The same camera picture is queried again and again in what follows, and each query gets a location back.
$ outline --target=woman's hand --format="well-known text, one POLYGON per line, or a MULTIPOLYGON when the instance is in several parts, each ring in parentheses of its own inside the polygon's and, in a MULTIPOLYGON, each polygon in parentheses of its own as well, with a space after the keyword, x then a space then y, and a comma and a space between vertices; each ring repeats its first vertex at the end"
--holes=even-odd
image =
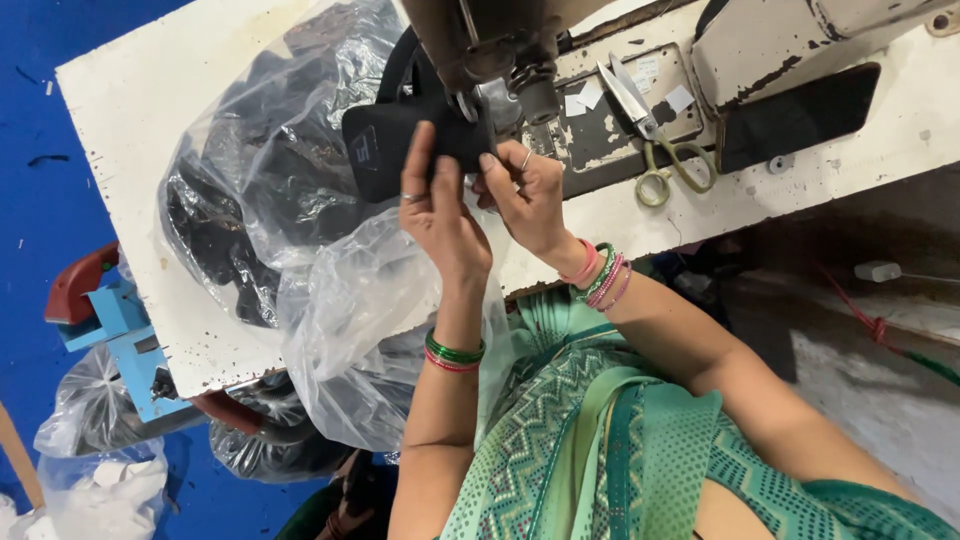
POLYGON ((487 236, 464 205, 464 179, 460 164, 449 156, 437 159, 433 183, 427 186, 436 130, 420 122, 410 143, 406 165, 400 175, 400 226, 417 240, 437 265, 449 287, 482 291, 493 265, 487 236))
POLYGON ((480 193, 478 206, 485 209, 496 204, 518 244, 561 274, 576 274, 587 251, 564 226, 563 166, 515 140, 497 145, 496 151, 499 159, 480 156, 483 174, 474 185, 480 193))

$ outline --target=silver ring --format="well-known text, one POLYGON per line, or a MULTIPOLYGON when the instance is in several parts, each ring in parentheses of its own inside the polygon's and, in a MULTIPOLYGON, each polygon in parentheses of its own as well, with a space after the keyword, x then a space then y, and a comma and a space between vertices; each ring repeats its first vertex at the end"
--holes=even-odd
POLYGON ((420 201, 426 200, 426 195, 419 195, 417 193, 407 193, 405 191, 400 191, 400 198, 405 201, 410 201, 411 203, 418 203, 420 201))
POLYGON ((530 155, 533 154, 533 153, 534 153, 533 150, 531 150, 530 152, 527 152, 527 157, 523 159, 523 166, 520 167, 520 172, 521 172, 521 173, 527 171, 527 161, 530 160, 530 155))

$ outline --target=scissors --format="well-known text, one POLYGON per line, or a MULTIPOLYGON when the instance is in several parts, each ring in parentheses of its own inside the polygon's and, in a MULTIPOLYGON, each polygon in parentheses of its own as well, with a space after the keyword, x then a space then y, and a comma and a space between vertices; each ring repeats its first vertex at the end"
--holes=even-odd
POLYGON ((647 161, 647 172, 643 173, 639 180, 636 181, 636 197, 641 203, 648 207, 662 206, 663 203, 670 198, 670 184, 667 183, 670 179, 670 171, 658 169, 654 163, 655 142, 666 150, 666 153, 670 156, 670 160, 673 161, 674 168, 677 169, 677 172, 681 178, 684 179, 684 182, 690 186, 690 189, 693 189, 697 193, 707 193, 710 191, 717 181, 717 168, 716 165, 713 164, 713 157, 702 147, 692 142, 678 142, 677 144, 673 144, 667 140, 666 136, 659 129, 657 119, 654 118, 654 115, 650 112, 650 108, 647 107, 646 102, 643 101, 640 89, 636 87, 634 80, 627 73, 627 69, 623 67, 623 64, 616 59, 613 53, 610 53, 610 65, 613 68, 613 73, 600 63, 600 61, 597 62, 600 77, 603 78, 604 83, 607 84, 607 88, 613 93, 613 97, 616 98, 617 103, 620 104, 620 107, 627 113, 627 116, 630 117, 630 121, 634 123, 636 132, 643 137, 643 155, 647 161), (684 166, 681 165, 680 160, 677 159, 678 150, 689 150, 703 158, 707 163, 707 169, 709 171, 709 180, 706 185, 702 185, 690 177, 689 173, 684 169, 684 166), (645 184, 649 184, 656 195, 648 195, 643 189, 645 184))

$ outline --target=white table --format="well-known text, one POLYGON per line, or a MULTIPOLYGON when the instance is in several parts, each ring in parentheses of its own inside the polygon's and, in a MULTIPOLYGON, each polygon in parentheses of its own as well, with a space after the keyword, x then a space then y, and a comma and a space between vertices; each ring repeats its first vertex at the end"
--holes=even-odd
MULTIPOLYGON (((628 11, 623 2, 629 8, 649 3, 621 0, 609 12, 628 11)), ((312 4, 197 0, 57 70, 96 183, 184 397, 281 369, 280 332, 230 319, 160 245, 156 188, 186 126, 312 4)), ((678 41, 687 50, 705 4, 702 0, 668 12, 609 38, 602 47, 589 46, 586 60, 606 57, 614 46, 627 54, 636 48, 627 41, 637 32, 646 40, 644 49, 678 41)), ((955 99, 960 36, 935 39, 917 28, 874 60, 883 71, 866 127, 798 153, 786 173, 771 176, 757 167, 721 178, 705 195, 673 183, 669 202, 656 210, 638 206, 634 182, 627 181, 564 203, 567 226, 637 258, 960 160, 955 99)), ((561 77, 575 69, 571 59, 560 59, 558 65, 561 77)), ((710 127, 698 142, 712 142, 710 127)), ((495 269, 505 293, 556 280, 555 272, 505 233, 493 237, 497 251, 506 254, 495 269)))

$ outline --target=red cable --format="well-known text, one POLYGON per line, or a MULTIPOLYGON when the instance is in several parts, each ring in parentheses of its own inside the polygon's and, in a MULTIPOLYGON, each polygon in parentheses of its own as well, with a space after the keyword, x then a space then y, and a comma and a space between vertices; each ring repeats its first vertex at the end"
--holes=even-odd
POLYGON ((860 319, 860 322, 863 323, 868 330, 870 330, 870 335, 874 342, 878 345, 886 347, 891 352, 902 356, 902 349, 898 349, 893 345, 887 344, 883 339, 887 332, 887 322, 883 319, 883 317, 877 317, 876 319, 871 319, 868 317, 866 313, 861 311, 856 305, 853 304, 853 300, 847 296, 847 293, 844 292, 843 287, 840 286, 840 283, 836 282, 833 276, 830 275, 830 272, 828 272, 827 269, 824 268, 819 262, 817 262, 816 265, 817 268, 820 269, 820 271, 824 274, 824 276, 827 277, 827 280, 830 282, 830 284, 833 285, 833 288, 836 290, 837 296, 840 297, 840 300, 843 300, 844 304, 846 304, 847 307, 850 308, 850 311, 853 312, 853 315, 855 315, 857 319, 860 319))

